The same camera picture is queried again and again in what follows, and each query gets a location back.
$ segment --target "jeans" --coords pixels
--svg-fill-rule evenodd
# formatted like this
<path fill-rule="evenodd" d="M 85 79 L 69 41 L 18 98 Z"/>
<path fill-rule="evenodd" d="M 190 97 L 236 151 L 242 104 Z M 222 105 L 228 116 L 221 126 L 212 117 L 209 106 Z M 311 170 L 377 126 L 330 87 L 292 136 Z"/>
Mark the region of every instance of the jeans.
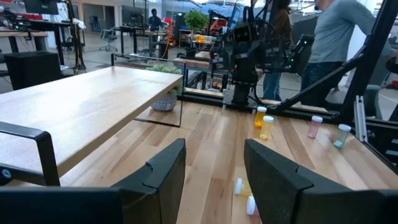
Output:
<path fill-rule="evenodd" d="M 342 64 L 343 62 L 309 63 L 303 73 L 301 91 L 340 68 Z M 301 103 L 309 106 L 325 107 L 327 105 L 325 98 L 330 90 L 338 85 L 342 77 L 343 74 L 335 75 L 330 81 L 322 83 L 321 86 L 318 85 L 312 94 L 301 100 Z"/>
<path fill-rule="evenodd" d="M 267 100 L 282 101 L 279 95 L 279 81 L 281 73 L 268 73 L 263 82 L 263 98 Z"/>

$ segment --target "white bottle cap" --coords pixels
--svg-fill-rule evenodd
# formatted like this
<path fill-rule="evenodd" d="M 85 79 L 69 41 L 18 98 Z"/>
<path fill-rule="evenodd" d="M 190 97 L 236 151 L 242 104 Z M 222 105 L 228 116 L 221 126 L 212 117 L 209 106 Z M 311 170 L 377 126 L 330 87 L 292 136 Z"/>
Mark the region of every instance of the white bottle cap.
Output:
<path fill-rule="evenodd" d="M 351 127 L 346 124 L 339 124 L 338 129 L 340 129 L 342 131 L 351 131 Z"/>
<path fill-rule="evenodd" d="M 265 106 L 258 106 L 258 107 L 257 107 L 257 111 L 260 111 L 260 112 L 267 112 L 267 108 L 266 108 Z"/>
<path fill-rule="evenodd" d="M 312 116 L 312 120 L 313 120 L 313 121 L 316 121 L 316 122 L 322 123 L 323 118 L 322 118 L 322 117 L 319 117 L 319 116 Z"/>
<path fill-rule="evenodd" d="M 248 213 L 248 215 L 253 215 L 255 208 L 256 208 L 256 202 L 254 201 L 254 197 L 250 195 L 248 197 L 248 202 L 246 204 L 246 212 Z"/>
<path fill-rule="evenodd" d="M 271 116 L 264 116 L 262 118 L 263 121 L 267 121 L 267 122 L 274 122 L 274 118 Z"/>
<path fill-rule="evenodd" d="M 235 194 L 240 194 L 242 190 L 242 179 L 236 179 L 235 183 Z"/>

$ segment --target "man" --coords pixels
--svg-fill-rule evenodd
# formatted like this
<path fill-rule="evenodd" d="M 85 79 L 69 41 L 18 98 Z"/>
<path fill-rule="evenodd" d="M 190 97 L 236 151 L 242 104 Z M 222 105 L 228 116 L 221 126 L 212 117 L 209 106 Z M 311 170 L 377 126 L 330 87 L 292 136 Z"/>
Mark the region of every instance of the man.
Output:
<path fill-rule="evenodd" d="M 150 31 L 157 31 L 159 30 L 159 27 L 163 27 L 162 20 L 157 17 L 157 11 L 156 9 L 151 10 L 152 16 L 149 18 L 148 23 L 150 25 Z M 157 36 L 153 35 L 152 36 L 152 41 L 157 42 Z"/>
<path fill-rule="evenodd" d="M 303 73 L 301 90 L 335 71 L 347 60 L 348 46 L 355 25 L 369 35 L 376 21 L 372 13 L 357 0 L 315 0 L 315 8 L 320 9 L 322 14 L 315 28 L 315 41 Z M 397 51 L 386 43 L 381 56 L 392 58 L 397 55 Z M 325 98 L 341 78 L 342 75 L 335 76 L 316 93 L 305 97 L 302 104 L 325 107 Z"/>

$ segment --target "plastic bottle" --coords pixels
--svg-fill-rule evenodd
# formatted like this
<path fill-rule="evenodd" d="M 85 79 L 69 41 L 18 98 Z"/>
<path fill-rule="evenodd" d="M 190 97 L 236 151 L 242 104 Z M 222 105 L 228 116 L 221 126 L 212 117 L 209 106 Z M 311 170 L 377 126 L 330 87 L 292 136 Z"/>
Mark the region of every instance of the plastic bottle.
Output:
<path fill-rule="evenodd" d="M 262 126 L 262 119 L 266 115 L 267 108 L 263 106 L 257 107 L 256 118 L 254 119 L 254 127 L 261 128 Z"/>
<path fill-rule="evenodd" d="M 262 127 L 260 132 L 260 138 L 267 140 L 271 131 L 274 118 L 271 116 L 264 116 L 262 119 Z"/>
<path fill-rule="evenodd" d="M 253 195 L 250 195 L 248 197 L 248 202 L 246 203 L 246 213 L 248 215 L 252 215 L 255 217 L 260 216 L 259 210 L 257 209 L 256 201 L 254 201 Z"/>
<path fill-rule="evenodd" d="M 333 145 L 337 149 L 342 149 L 344 147 L 344 143 L 347 139 L 348 133 L 351 131 L 351 127 L 346 124 L 339 124 L 338 131 L 336 134 L 336 139 L 333 142 Z"/>
<path fill-rule="evenodd" d="M 241 178 L 237 178 L 235 183 L 235 194 L 246 197 L 250 196 L 252 193 L 249 182 L 246 180 L 242 180 Z"/>
<path fill-rule="evenodd" d="M 322 117 L 312 116 L 310 128 L 308 129 L 307 137 L 315 139 L 318 133 L 318 128 L 322 124 Z"/>

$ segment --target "wooden table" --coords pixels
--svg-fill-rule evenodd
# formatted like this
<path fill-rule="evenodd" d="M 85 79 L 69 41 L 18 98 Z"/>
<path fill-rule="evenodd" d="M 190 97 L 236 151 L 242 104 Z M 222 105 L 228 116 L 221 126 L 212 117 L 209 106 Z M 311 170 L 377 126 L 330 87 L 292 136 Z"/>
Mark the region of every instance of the wooden table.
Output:
<path fill-rule="evenodd" d="M 169 113 L 145 110 L 140 118 L 178 121 Z M 353 190 L 397 189 L 398 177 L 353 135 L 344 149 L 332 141 L 336 126 L 322 124 L 315 140 L 308 121 L 275 117 L 268 141 L 259 140 L 254 115 L 185 103 L 181 128 L 132 121 L 67 172 L 62 185 L 109 187 L 144 165 L 177 138 L 187 141 L 185 185 L 178 224 L 258 224 L 246 215 L 247 198 L 235 196 L 234 181 L 246 179 L 244 140 L 257 139 L 289 159 Z M 11 182 L 10 185 L 30 185 Z"/>
<path fill-rule="evenodd" d="M 206 51 L 200 51 L 200 52 L 196 53 L 195 56 L 199 57 L 199 58 L 210 59 L 210 53 L 206 52 Z M 176 58 L 174 60 L 176 61 L 176 62 L 174 62 L 174 66 L 176 66 L 177 68 L 183 67 L 183 63 L 179 63 L 179 62 L 185 62 L 185 68 L 187 69 L 187 72 L 189 70 L 200 71 L 200 72 L 203 72 L 206 74 L 211 72 L 211 67 L 210 67 L 209 62 L 205 62 L 205 61 L 201 61 L 201 60 L 194 60 L 194 59 L 187 59 L 187 58 Z M 257 72 L 259 78 L 261 78 L 261 76 L 263 75 L 262 70 L 260 68 L 256 68 L 256 72 Z M 227 76 L 228 73 L 229 73 L 228 70 L 215 70 L 214 71 L 214 75 L 215 76 L 222 75 L 222 79 L 228 78 L 228 76 Z M 207 82 L 206 75 L 203 75 L 203 79 L 201 81 L 202 85 L 205 85 L 206 82 Z"/>
<path fill-rule="evenodd" d="M 0 95 L 0 121 L 48 131 L 62 176 L 181 81 L 181 75 L 104 68 Z M 0 149 L 0 163 L 42 172 L 32 141 L 0 134 Z"/>
<path fill-rule="evenodd" d="M 45 38 L 47 37 L 46 32 L 34 32 L 32 31 L 31 36 L 34 38 L 36 50 L 46 50 Z M 0 37 L 8 37 L 10 42 L 12 53 L 19 52 L 16 37 L 28 37 L 27 32 L 18 30 L 0 29 Z"/>

